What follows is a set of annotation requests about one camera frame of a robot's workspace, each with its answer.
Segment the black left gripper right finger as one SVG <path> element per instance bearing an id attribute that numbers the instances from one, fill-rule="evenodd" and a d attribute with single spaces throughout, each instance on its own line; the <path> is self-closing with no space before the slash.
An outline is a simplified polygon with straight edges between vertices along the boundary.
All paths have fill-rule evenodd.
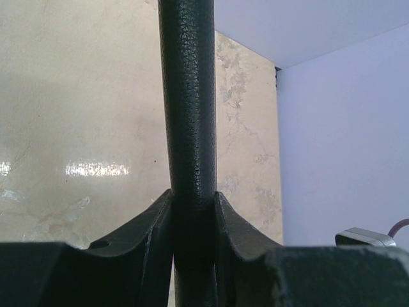
<path id="1" fill-rule="evenodd" d="M 220 306 L 407 306 L 408 253 L 371 246 L 285 247 L 216 193 Z"/>

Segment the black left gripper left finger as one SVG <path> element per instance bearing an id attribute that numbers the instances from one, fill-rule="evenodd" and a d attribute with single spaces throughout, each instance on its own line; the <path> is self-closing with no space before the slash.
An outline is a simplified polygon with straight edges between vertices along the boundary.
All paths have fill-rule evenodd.
<path id="1" fill-rule="evenodd" d="M 172 266 L 171 192 L 78 249 L 1 244 L 2 306 L 166 306 Z"/>

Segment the black zip tool case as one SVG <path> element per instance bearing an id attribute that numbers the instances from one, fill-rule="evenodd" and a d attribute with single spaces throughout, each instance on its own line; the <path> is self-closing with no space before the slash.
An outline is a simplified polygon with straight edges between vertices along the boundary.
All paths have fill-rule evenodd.
<path id="1" fill-rule="evenodd" d="M 216 306 L 213 1 L 159 1 L 177 306 Z"/>

